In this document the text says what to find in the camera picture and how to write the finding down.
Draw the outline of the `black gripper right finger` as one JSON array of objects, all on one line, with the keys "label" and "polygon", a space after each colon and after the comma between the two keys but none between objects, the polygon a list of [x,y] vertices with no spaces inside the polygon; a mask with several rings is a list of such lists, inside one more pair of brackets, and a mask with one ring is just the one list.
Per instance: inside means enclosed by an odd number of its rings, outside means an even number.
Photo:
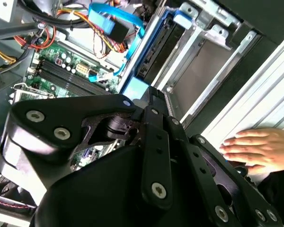
[{"label": "black gripper right finger", "polygon": [[202,136],[188,138],[167,118],[171,153],[182,169],[189,206],[203,227],[281,227],[277,211]]}]

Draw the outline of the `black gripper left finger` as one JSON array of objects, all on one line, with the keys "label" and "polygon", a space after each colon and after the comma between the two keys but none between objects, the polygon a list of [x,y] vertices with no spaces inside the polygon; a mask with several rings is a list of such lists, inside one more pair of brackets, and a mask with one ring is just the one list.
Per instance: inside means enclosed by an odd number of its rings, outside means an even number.
[{"label": "black gripper left finger", "polygon": [[162,92],[149,87],[142,106],[121,94],[26,100],[7,116],[0,145],[0,171],[36,204],[62,178],[121,148],[142,152],[142,194],[165,210],[172,179],[168,115]]}]

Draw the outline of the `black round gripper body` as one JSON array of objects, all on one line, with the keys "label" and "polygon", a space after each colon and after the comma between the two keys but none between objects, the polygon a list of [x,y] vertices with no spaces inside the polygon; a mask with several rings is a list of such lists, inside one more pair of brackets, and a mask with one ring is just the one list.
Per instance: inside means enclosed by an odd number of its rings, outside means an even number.
[{"label": "black round gripper body", "polygon": [[171,163],[172,205],[161,210],[142,194],[142,152],[121,148],[57,181],[44,195],[36,227],[225,227],[227,209],[198,150],[177,143]]}]

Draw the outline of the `person bare hand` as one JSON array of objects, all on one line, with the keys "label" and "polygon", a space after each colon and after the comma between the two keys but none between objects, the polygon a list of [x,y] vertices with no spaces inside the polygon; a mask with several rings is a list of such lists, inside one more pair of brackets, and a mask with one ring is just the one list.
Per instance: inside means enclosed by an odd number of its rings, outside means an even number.
[{"label": "person bare hand", "polygon": [[251,175],[284,170],[284,130],[240,131],[225,140],[219,150],[226,160],[246,163]]}]

